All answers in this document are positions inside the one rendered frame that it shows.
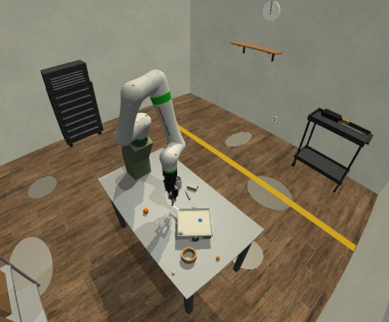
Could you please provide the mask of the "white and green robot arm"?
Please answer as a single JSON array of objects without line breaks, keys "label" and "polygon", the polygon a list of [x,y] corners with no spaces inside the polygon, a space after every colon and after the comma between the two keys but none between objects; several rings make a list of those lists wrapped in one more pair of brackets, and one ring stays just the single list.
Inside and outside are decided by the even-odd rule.
[{"label": "white and green robot arm", "polygon": [[[148,114],[138,113],[138,108],[148,96],[156,109],[168,142],[167,147],[159,155],[162,174],[165,179],[175,179],[178,175],[178,158],[185,150],[185,142],[178,128],[169,85],[163,72],[151,70],[123,85],[114,141],[123,147],[129,144],[143,147],[147,144],[151,118]],[[143,135],[140,136],[141,134]]]}]

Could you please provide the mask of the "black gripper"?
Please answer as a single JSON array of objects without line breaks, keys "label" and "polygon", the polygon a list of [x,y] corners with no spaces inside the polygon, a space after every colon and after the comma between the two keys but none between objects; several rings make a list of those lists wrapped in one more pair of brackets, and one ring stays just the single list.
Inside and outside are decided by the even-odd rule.
[{"label": "black gripper", "polygon": [[[178,190],[179,190],[179,187],[177,188],[176,184],[175,184],[176,183],[176,178],[172,179],[172,180],[164,179],[163,181],[164,181],[165,189],[168,192],[168,198],[172,194],[172,201],[173,201],[173,203],[175,203],[176,202],[176,197],[178,197]],[[175,197],[174,197],[174,192],[175,192]]]}]

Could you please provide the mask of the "tan tape roll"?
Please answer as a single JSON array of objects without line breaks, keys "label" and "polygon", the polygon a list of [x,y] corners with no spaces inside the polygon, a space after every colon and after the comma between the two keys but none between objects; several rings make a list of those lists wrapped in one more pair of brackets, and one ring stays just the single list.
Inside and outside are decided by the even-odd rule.
[{"label": "tan tape roll", "polygon": [[[191,252],[191,253],[193,253],[193,254],[194,254],[194,258],[193,258],[193,259],[186,259],[186,258],[184,257],[184,254],[185,254],[186,252]],[[195,262],[196,259],[197,259],[197,253],[196,253],[195,249],[193,249],[193,248],[191,248],[191,247],[186,247],[186,248],[184,248],[184,249],[182,250],[182,261],[183,261],[184,263],[192,264],[193,262]]]}]

